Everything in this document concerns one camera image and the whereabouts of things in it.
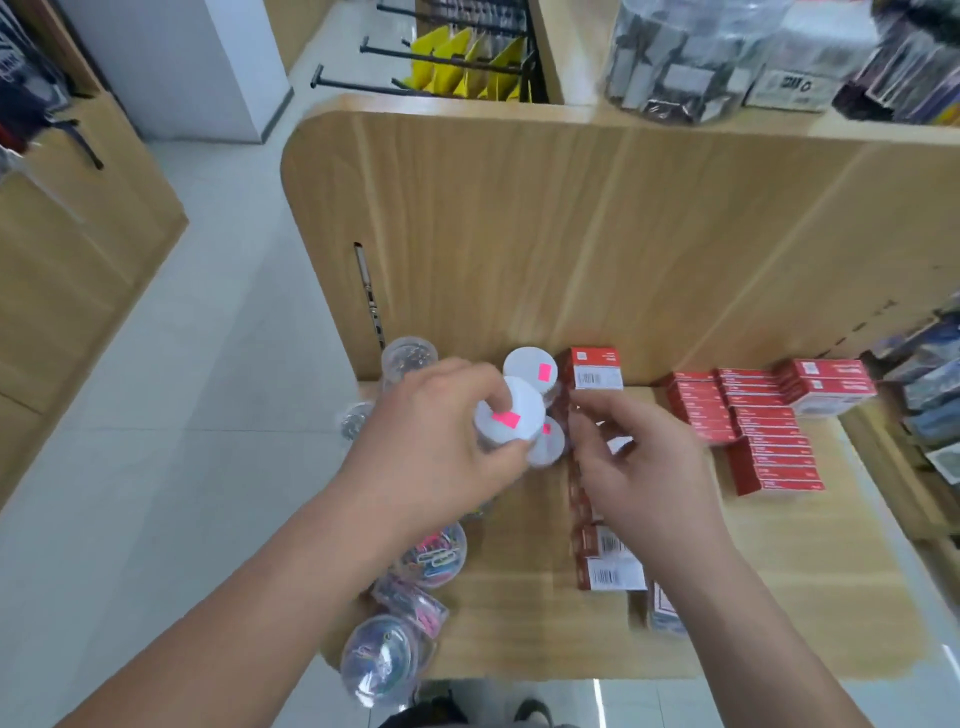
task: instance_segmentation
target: clear plastic jar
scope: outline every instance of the clear plastic jar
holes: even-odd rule
[[[793,0],[620,0],[601,83],[615,106],[701,124],[735,113]]]

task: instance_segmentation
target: pink price sticker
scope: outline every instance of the pink price sticker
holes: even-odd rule
[[[510,429],[516,429],[520,424],[520,416],[516,412],[494,412],[491,418]]]

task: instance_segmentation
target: black shoe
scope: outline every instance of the black shoe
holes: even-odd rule
[[[543,716],[546,719],[546,724],[550,728],[553,728],[553,716],[550,715],[550,709],[533,697],[528,697],[526,700],[520,703],[520,707],[516,709],[514,723],[520,723],[524,720],[529,720],[531,716],[535,715]]]

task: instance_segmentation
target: plastic jar lid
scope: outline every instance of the plastic jar lid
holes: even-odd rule
[[[557,362],[543,349],[520,347],[503,362],[504,376],[518,376],[545,395],[557,383]]]
[[[401,705],[420,670],[420,639],[413,625],[381,615],[358,625],[344,646],[340,677],[362,705]]]
[[[560,460],[566,449],[564,431],[552,417],[546,417],[540,437],[527,453],[527,462],[534,468],[546,468]]]
[[[543,395],[518,376],[504,376],[503,379],[514,403],[508,412],[494,412],[486,402],[477,402],[473,413],[477,431],[495,446],[513,440],[536,439],[546,417]]]

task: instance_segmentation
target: shoe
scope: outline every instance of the shoe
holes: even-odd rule
[[[533,697],[528,697],[520,703],[520,707],[516,709],[514,723],[522,723],[524,720],[542,723],[543,725],[553,728],[553,716],[550,715],[550,709]]]

